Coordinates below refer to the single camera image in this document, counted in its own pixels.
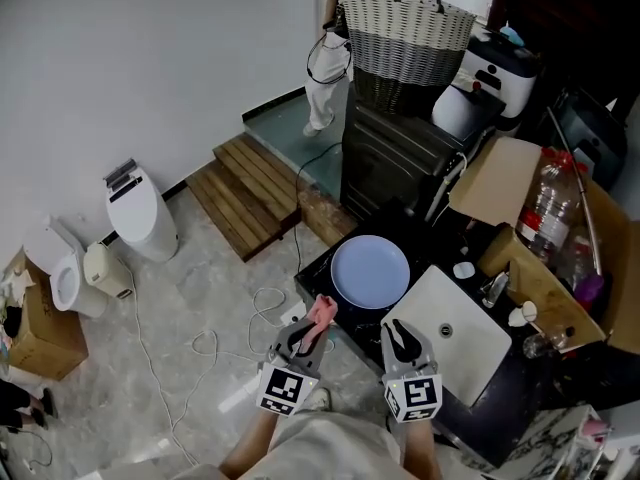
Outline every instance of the black cabinet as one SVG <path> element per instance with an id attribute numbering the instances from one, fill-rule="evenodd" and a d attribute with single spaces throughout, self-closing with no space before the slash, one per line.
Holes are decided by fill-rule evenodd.
<path id="1" fill-rule="evenodd" d="M 456 91 L 453 97 L 458 97 L 457 89 L 448 90 Z M 485 94 L 493 104 L 494 111 L 489 112 L 493 119 L 500 115 L 504 104 Z M 461 93 L 460 97 L 468 106 L 467 96 Z M 342 204 L 364 219 L 394 197 L 410 208 L 425 197 L 433 198 L 442 176 L 459 161 L 456 152 L 471 148 L 490 125 L 486 113 L 482 116 L 483 119 L 476 119 L 473 129 L 449 119 L 457 130 L 465 132 L 456 137 L 419 118 L 383 114 L 368 108 L 352 88 L 342 139 Z"/>

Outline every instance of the wicker basket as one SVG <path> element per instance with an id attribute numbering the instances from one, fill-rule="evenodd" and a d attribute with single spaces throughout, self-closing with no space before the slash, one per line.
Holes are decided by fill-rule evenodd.
<path id="1" fill-rule="evenodd" d="M 467 49 L 473 14 L 441 0 L 340 0 L 356 90 L 377 110 L 431 115 Z"/>

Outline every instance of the floor drain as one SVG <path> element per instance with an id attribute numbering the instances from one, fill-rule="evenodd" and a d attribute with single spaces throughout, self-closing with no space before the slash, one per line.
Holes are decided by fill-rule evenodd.
<path id="1" fill-rule="evenodd" d="M 451 338 L 453 335 L 453 327 L 450 324 L 442 324 L 440 326 L 440 336 L 443 338 Z"/>

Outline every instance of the countertop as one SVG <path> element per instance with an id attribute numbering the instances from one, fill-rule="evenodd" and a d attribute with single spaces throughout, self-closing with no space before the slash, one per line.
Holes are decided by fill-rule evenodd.
<path id="1" fill-rule="evenodd" d="M 456 280 L 452 266 L 463 261 L 452 236 L 443 236 L 424 222 L 409 217 L 399 202 L 391 202 L 350 235 L 317 258 L 295 278 L 296 287 L 309 305 L 318 294 L 330 295 L 338 303 L 335 322 L 341 335 L 374 371 L 382 374 L 384 364 L 380 348 L 380 321 L 393 307 L 367 310 L 353 306 L 343 299 L 331 281 L 331 259 L 346 240 L 358 235 L 378 235 L 395 243 L 406 255 L 411 268 L 412 286 L 432 265 L 438 265 L 469 296 L 479 304 L 480 286 L 486 277 L 477 272 L 471 279 Z M 551 386 L 552 359 L 527 359 L 522 353 L 523 340 L 535 331 L 531 327 L 519 329 L 507 325 L 514 305 L 506 295 L 491 310 L 486 310 L 512 339 L 504 361 L 483 394 L 472 407 L 467 407 L 446 389 L 442 409 L 434 419 L 435 427 L 461 449 L 476 458 L 499 467 L 516 447 L 532 422 L 541 402 Z"/>

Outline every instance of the white toilet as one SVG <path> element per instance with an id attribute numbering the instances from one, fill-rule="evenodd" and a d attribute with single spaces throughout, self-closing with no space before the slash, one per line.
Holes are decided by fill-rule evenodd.
<path id="1" fill-rule="evenodd" d="M 51 216 L 33 227 L 24 239 L 24 252 L 49 274 L 53 303 L 60 311 L 77 311 L 97 318 L 107 307 L 107 296 L 84 279 L 82 244 Z"/>
<path id="2" fill-rule="evenodd" d="M 126 170 L 118 182 L 107 188 L 107 213 L 124 243 L 142 256 L 163 262 L 178 250 L 173 217 L 160 192 L 140 167 Z"/>

